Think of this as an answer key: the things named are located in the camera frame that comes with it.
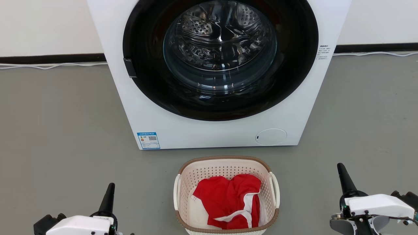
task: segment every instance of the white wall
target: white wall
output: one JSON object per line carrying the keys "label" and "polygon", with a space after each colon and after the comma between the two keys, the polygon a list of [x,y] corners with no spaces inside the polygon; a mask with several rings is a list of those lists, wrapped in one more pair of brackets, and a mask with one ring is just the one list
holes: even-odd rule
{"label": "white wall", "polygon": [[0,0],[0,57],[103,53],[86,0]]}
{"label": "white wall", "polygon": [[[418,0],[353,0],[338,44],[418,42]],[[102,53],[86,0],[0,0],[0,57]]]}
{"label": "white wall", "polygon": [[418,0],[353,0],[338,44],[418,43]]}

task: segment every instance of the washing machine door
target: washing machine door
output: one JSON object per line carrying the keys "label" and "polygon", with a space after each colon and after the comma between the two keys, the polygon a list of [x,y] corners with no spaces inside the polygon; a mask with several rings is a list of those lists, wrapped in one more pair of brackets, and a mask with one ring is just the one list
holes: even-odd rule
{"label": "washing machine door", "polygon": [[317,48],[307,0],[139,0],[123,38],[128,74],[150,100],[207,121],[283,101]]}

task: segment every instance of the black baseboard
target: black baseboard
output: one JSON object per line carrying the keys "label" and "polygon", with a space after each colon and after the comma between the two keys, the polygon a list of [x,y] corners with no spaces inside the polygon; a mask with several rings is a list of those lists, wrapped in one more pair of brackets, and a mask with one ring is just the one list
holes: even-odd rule
{"label": "black baseboard", "polygon": [[337,45],[334,53],[418,51],[418,43]]}
{"label": "black baseboard", "polygon": [[106,62],[106,57],[103,53],[0,57],[0,64],[61,64],[86,62]]}
{"label": "black baseboard", "polygon": [[[418,51],[418,43],[337,45],[334,53],[357,53],[374,51]],[[0,57],[0,64],[60,64],[86,62],[106,62],[106,57],[102,53]]]}

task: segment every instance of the cable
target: cable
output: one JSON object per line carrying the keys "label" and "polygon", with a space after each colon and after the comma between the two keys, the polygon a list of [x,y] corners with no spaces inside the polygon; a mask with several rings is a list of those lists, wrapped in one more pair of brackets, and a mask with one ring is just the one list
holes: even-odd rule
{"label": "cable", "polygon": [[389,219],[395,219],[395,220],[409,220],[409,221],[412,221],[413,223],[415,223],[418,226],[418,221],[416,221],[414,219],[411,219],[409,217],[391,217],[391,216],[388,216],[388,217],[389,217]]}
{"label": "cable", "polygon": [[[368,56],[368,55],[391,55],[391,56],[412,56],[416,55],[418,52],[398,52],[398,53],[390,53],[390,52],[369,52],[369,53],[339,53],[333,54],[333,56]],[[16,68],[35,68],[35,69],[42,69],[48,70],[53,69],[58,66],[83,66],[83,67],[91,67],[96,65],[107,65],[107,63],[92,63],[92,64],[76,64],[76,63],[62,63],[62,64],[0,64],[0,69],[16,69]]]}
{"label": "cable", "polygon": [[412,55],[416,55],[418,54],[418,52],[398,52],[398,53],[390,53],[390,52],[369,52],[369,53],[339,53],[339,54],[334,54],[333,56],[368,56],[368,55],[391,55],[391,56],[400,56],[400,57],[405,57],[405,56],[412,56]]}
{"label": "cable", "polygon": [[16,69],[16,68],[35,68],[35,69],[53,69],[58,66],[83,66],[83,67],[91,67],[96,65],[107,65],[107,63],[92,63],[92,64],[76,64],[76,63],[62,63],[62,64],[0,64],[0,66],[7,66],[7,67],[0,67],[0,69]]}

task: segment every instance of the white fabric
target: white fabric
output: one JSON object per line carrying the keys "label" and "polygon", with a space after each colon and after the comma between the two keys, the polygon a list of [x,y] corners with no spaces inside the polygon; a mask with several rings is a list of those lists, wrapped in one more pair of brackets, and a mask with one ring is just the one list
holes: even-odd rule
{"label": "white fabric", "polygon": [[248,193],[244,196],[244,209],[243,210],[235,211],[234,213],[232,213],[228,216],[215,218],[215,220],[230,222],[235,216],[242,215],[242,216],[245,217],[245,219],[247,219],[248,228],[252,228],[252,217],[251,217],[252,199],[254,198],[254,195],[259,194],[259,193],[260,192],[258,192],[258,193]]}
{"label": "white fabric", "polygon": [[193,196],[195,190],[196,187],[190,192],[189,201],[187,202],[187,209],[189,210],[187,224],[196,228],[221,230],[219,227],[208,225],[209,214],[206,212],[202,200]]}
{"label": "white fabric", "polygon": [[266,225],[269,220],[267,219],[267,211],[265,208],[265,202],[263,198],[259,197],[260,199],[260,219],[258,221],[258,226],[261,227],[263,225]]}

